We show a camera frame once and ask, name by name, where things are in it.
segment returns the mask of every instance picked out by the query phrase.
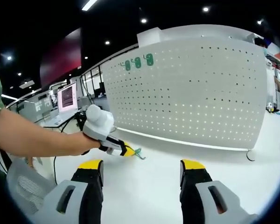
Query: ceiling light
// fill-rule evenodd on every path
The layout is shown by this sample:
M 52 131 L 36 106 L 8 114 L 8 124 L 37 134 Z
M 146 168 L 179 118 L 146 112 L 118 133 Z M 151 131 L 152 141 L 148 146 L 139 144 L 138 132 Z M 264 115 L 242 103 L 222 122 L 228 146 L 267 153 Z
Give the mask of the ceiling light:
M 82 11 L 88 11 L 97 0 L 89 0 L 85 6 L 82 8 Z
M 202 9 L 204 12 L 208 12 L 210 9 L 208 7 L 203 7 Z
M 1 94 L 2 97 L 5 97 L 5 98 L 8 98 L 8 99 L 14 99 L 14 100 L 17 100 L 18 98 L 15 98 L 15 97 L 10 97 L 8 95 L 4 95 L 4 94 Z

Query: hand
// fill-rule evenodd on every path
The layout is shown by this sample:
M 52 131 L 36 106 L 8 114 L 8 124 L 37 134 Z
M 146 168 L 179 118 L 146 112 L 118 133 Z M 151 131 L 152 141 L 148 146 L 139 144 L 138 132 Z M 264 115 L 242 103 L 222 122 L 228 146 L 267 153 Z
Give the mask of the hand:
M 99 149 L 111 155 L 131 156 L 135 154 L 135 151 L 126 142 L 110 135 L 105 141 L 101 142 L 101 147 Z
M 84 152 L 89 151 L 92 148 L 99 148 L 101 146 L 98 140 L 88 137 L 83 134 L 83 132 L 69 134 L 68 136 L 71 141 L 77 143 L 75 151 L 71 153 L 72 155 L 82 155 Z

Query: recessed ceiling light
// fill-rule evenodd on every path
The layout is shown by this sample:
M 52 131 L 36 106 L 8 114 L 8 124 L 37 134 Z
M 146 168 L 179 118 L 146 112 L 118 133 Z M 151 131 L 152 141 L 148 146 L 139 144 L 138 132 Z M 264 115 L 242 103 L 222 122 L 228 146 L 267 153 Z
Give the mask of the recessed ceiling light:
M 208 12 L 210 9 L 208 7 L 203 7 L 202 9 L 205 13 Z
M 82 11 L 88 11 L 97 0 L 89 0 L 85 6 L 82 8 Z

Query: perforated panel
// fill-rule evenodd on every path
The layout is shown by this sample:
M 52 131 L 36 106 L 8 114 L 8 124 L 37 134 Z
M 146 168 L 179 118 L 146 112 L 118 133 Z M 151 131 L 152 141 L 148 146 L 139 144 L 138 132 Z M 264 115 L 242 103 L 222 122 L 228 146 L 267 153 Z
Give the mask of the perforated panel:
M 266 106 L 265 57 L 256 45 L 161 42 L 121 55 L 103 71 L 118 127 L 205 145 L 255 145 Z

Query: desk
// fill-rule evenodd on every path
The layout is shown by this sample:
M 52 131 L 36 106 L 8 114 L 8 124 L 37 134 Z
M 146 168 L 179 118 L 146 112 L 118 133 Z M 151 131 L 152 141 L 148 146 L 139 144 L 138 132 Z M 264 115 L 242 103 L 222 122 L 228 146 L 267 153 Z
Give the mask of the desk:
M 65 122 L 72 119 L 78 111 L 79 110 L 72 110 L 72 111 L 60 113 L 56 117 L 50 118 L 49 120 L 46 120 L 44 123 L 41 123 L 41 126 L 45 128 L 60 128 Z
M 120 130 L 112 135 L 135 149 L 141 147 L 147 158 L 111 156 L 93 149 L 86 155 L 56 159 L 57 183 L 70 180 L 85 161 L 104 160 L 102 224 L 182 224 L 181 159 L 201 162 L 213 180 L 238 195 L 248 213 L 260 214 L 280 183 L 280 115 L 266 112 L 253 149 L 255 162 L 248 161 L 245 152 L 180 145 Z

